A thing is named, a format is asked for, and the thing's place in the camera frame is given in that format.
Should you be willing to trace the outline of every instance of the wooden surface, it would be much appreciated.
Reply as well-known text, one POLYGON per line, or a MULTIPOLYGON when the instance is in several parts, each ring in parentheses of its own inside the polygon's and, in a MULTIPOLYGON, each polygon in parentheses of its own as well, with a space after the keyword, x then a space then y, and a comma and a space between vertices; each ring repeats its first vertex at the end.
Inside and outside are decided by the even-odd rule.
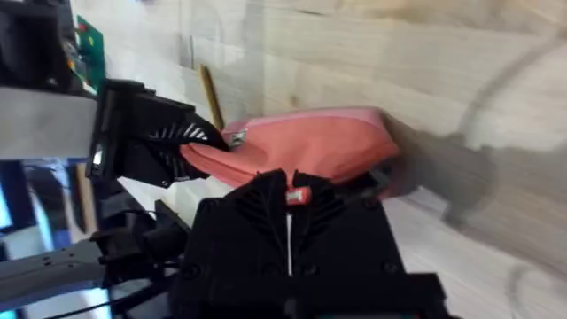
MULTIPOLYGON (((226 122, 374 105, 408 157, 384 203, 411 270, 438 271, 464 318, 567 318, 567 2, 74 0, 109 75, 226 122)), ((188 221, 215 180, 162 191, 188 221)))

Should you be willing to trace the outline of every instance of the cable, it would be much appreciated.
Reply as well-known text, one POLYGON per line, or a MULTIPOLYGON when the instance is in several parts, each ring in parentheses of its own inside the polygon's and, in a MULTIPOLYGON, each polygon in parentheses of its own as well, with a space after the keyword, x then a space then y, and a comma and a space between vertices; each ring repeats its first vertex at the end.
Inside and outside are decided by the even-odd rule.
POLYGON ((95 306, 92 306, 92 307, 86 307, 86 308, 83 308, 83 309, 70 311, 68 313, 64 313, 64 314, 61 314, 61 315, 54 315, 54 316, 51 316, 51 317, 45 317, 43 319, 60 319, 60 318, 65 318, 65 317, 68 317, 68 316, 71 316, 71 315, 82 314, 82 313, 85 313, 85 312, 88 312, 90 310, 94 310, 94 309, 97 309, 97 308, 100 308, 100 307, 111 306, 115 303, 118 303, 118 302, 121 302, 121 301, 127 299, 128 297, 129 296, 122 297, 122 298, 119 298, 119 299, 116 299, 116 300, 111 300, 111 301, 108 301, 108 302, 104 302, 104 303, 101 303, 101 304, 98 304, 98 305, 95 305, 95 306))
POLYGON ((64 313, 61 315, 54 315, 51 317, 45 317, 43 319, 61 319, 61 318, 66 318, 68 316, 71 315, 78 315, 78 314, 82 314, 85 312, 88 312, 90 310, 94 310, 100 307, 106 307, 106 306, 120 306, 122 304, 124 304, 127 310, 134 307, 134 306, 138 306, 141 303, 144 303, 145 301, 147 301, 148 299, 151 299, 153 297, 155 297, 157 294, 162 293, 163 291, 165 291, 165 288, 167 288, 171 283, 173 283, 173 280, 175 279, 175 275, 170 275, 168 277, 166 277, 166 280, 164 280, 163 282, 159 283, 159 284, 152 284, 148 287, 143 288, 140 291, 137 292, 133 292, 131 294, 129 294, 128 296, 125 297, 121 297, 118 298, 116 300, 110 300, 95 306, 91 306, 91 307, 86 307, 83 309, 79 309, 79 310, 74 310, 74 311, 70 311, 68 313, 64 313))

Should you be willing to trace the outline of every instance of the pink fabric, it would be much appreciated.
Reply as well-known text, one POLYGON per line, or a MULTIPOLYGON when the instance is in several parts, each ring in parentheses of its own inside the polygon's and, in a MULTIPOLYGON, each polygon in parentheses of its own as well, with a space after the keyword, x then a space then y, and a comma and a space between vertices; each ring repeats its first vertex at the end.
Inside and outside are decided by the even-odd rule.
POLYGON ((181 147, 186 160, 201 171, 237 187, 257 173, 282 168, 291 180, 298 170, 340 183, 400 153, 373 107, 334 108, 237 121, 222 132, 247 129, 244 143, 232 152, 202 144, 181 147))

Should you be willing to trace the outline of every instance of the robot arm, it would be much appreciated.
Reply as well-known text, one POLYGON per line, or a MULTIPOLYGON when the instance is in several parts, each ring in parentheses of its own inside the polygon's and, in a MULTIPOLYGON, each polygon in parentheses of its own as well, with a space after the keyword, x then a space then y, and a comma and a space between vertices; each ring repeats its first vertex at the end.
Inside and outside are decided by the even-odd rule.
POLYGON ((66 292, 100 287, 103 256, 96 242, 0 263, 0 312, 66 292))
POLYGON ((67 292, 159 276, 159 265, 177 258, 186 240, 187 227, 178 223, 139 236, 118 229, 56 252, 2 262, 0 312, 67 292))

